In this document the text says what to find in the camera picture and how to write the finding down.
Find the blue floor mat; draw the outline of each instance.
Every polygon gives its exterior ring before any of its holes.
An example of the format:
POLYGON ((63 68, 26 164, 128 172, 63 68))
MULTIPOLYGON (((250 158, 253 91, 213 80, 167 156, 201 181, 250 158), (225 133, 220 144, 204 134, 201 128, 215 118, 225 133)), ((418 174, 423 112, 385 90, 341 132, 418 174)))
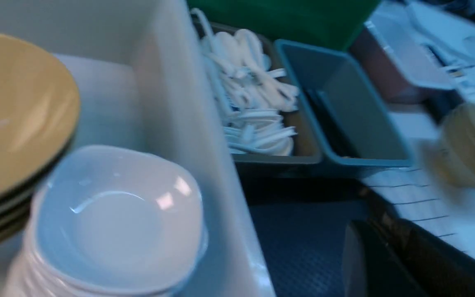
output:
POLYGON ((278 297, 343 297, 347 224, 366 219, 362 200, 251 206, 250 212, 278 297))

